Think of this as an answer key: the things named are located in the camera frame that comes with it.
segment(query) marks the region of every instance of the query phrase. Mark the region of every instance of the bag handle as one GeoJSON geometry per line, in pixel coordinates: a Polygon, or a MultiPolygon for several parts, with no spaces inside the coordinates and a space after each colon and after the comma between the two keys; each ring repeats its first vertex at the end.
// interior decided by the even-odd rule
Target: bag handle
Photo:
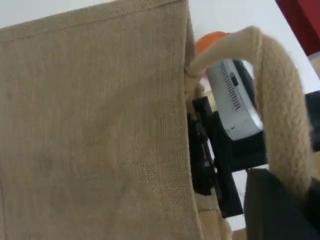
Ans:
{"type": "Polygon", "coordinates": [[[311,182],[313,152],[303,88],[293,61],[278,41],[247,27],[218,39],[185,68],[186,97],[206,68],[225,59],[243,59],[253,65],[269,169],[303,200],[311,182]]]}

